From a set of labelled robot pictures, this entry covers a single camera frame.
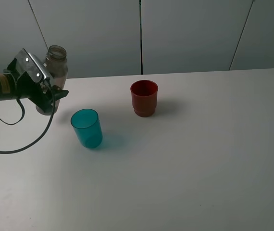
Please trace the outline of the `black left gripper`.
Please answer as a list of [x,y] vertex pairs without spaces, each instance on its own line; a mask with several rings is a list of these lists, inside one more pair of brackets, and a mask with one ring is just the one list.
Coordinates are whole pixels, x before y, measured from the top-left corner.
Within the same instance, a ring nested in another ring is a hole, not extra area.
[[15,65],[16,59],[14,58],[5,71],[9,80],[10,92],[4,94],[3,100],[27,98],[36,105],[39,113],[56,112],[60,99],[66,97],[69,91],[58,86],[52,86],[46,87],[44,92],[40,84],[33,82],[26,72],[20,75],[16,71]]

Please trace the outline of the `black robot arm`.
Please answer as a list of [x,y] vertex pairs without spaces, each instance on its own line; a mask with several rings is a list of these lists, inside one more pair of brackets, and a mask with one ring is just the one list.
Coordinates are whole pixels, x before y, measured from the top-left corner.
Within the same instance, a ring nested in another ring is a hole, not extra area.
[[29,99],[43,112],[49,113],[53,107],[52,98],[57,101],[68,93],[54,84],[45,67],[36,66],[30,58],[14,58],[0,73],[0,101]]

